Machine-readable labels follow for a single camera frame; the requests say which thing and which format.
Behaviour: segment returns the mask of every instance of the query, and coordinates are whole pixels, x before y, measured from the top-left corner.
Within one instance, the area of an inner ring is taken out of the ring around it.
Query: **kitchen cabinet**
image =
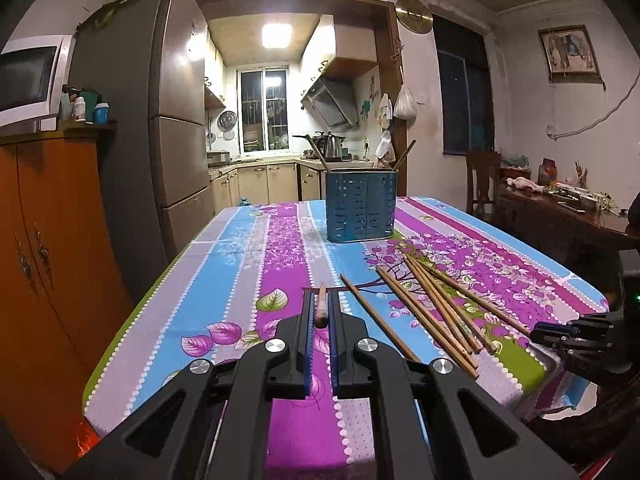
[[[84,385],[132,311],[95,137],[0,146],[0,194],[3,416],[33,460],[62,473],[77,457]]]
[[[240,205],[240,178],[238,170],[229,171],[229,195],[233,207]]]
[[[298,201],[298,172],[295,164],[270,164],[267,166],[269,203]]]
[[[351,82],[378,63],[372,28],[341,23],[324,14],[311,35],[300,60],[300,97],[304,97],[321,75]]]
[[[223,108],[225,97],[225,63],[209,33],[204,56],[205,108]]]
[[[300,192],[302,200],[320,200],[320,172],[300,166]]]
[[[214,178],[211,181],[211,187],[213,188],[213,202],[217,215],[223,209],[231,207],[231,193],[229,191],[228,175],[225,174],[218,178]]]
[[[272,202],[269,197],[266,166],[238,168],[238,179],[240,181],[240,196],[245,197],[251,205]]]

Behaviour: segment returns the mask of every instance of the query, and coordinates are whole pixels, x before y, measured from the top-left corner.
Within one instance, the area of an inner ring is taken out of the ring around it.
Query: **wooden chair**
[[[500,153],[466,152],[466,212],[469,215],[491,223],[497,208],[499,175]],[[494,182],[490,198],[491,180]],[[487,204],[492,206],[489,214],[485,208]]]

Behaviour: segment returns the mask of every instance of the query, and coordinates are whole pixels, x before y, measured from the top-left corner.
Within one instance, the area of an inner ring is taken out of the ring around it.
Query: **doorframe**
[[[335,23],[370,27],[374,31],[380,93],[388,94],[393,103],[402,86],[402,57],[397,56],[401,46],[393,2],[381,0],[196,0],[207,21],[216,18],[264,14],[270,12],[299,12],[332,14]],[[407,146],[406,122],[392,121],[392,145],[399,156]],[[369,147],[374,153],[375,146]],[[407,164],[398,170],[398,196],[406,195]]]

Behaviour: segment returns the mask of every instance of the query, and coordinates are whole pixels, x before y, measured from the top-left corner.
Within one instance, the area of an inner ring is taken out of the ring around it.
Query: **microwave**
[[[72,36],[8,41],[0,54],[0,136],[55,130]]]

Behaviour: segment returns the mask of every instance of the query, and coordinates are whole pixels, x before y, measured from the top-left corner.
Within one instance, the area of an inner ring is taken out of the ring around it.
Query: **ceiling light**
[[[279,77],[265,77],[264,78],[264,85],[267,88],[272,87],[272,86],[280,86],[280,83],[282,83],[282,79],[280,79]]]
[[[267,23],[262,27],[264,48],[287,48],[291,41],[291,25],[288,23]]]

